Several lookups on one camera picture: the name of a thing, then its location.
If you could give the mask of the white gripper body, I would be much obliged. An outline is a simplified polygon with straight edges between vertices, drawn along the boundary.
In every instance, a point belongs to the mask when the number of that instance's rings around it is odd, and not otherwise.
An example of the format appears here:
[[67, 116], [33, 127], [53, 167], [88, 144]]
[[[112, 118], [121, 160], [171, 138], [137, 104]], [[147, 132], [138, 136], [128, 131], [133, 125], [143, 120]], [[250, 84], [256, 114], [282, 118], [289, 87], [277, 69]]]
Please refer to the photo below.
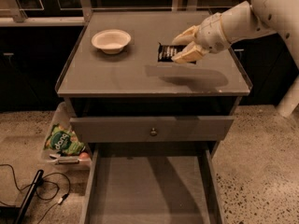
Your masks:
[[231, 47], [222, 26], [222, 16], [215, 13], [196, 26], [194, 42], [210, 53], [219, 53]]

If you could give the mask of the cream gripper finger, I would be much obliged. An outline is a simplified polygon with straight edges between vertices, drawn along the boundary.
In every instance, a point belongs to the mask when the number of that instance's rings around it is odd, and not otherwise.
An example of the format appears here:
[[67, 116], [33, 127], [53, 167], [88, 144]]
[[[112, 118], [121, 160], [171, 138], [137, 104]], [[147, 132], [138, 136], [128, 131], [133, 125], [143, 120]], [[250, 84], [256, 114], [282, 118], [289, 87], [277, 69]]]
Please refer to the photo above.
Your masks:
[[193, 42], [197, 38], [197, 32], [199, 30], [198, 25], [194, 25], [187, 30], [185, 30], [183, 33], [177, 35], [173, 41], [173, 45], [188, 45], [189, 43]]
[[208, 53], [208, 49], [204, 49], [195, 42], [191, 42], [182, 51], [174, 55], [171, 60], [174, 63], [191, 63], [201, 60]]

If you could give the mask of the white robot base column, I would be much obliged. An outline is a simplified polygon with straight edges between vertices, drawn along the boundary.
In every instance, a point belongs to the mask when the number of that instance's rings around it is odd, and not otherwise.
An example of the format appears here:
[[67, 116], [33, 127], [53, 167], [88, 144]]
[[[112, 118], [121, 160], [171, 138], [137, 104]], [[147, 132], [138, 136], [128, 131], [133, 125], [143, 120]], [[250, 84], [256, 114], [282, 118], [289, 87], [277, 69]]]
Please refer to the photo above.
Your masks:
[[292, 83], [277, 106], [277, 112], [287, 118], [299, 105], [299, 76]]

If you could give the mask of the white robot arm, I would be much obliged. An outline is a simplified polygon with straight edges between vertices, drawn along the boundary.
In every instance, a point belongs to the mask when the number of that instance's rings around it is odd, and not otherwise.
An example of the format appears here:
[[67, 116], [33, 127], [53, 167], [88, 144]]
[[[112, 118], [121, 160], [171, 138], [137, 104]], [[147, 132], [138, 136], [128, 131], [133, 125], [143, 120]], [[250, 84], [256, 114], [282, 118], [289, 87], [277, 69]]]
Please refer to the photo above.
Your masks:
[[174, 38], [184, 49], [172, 61], [198, 61], [238, 41], [271, 34], [279, 34], [299, 66], [299, 0], [249, 0], [215, 13]]

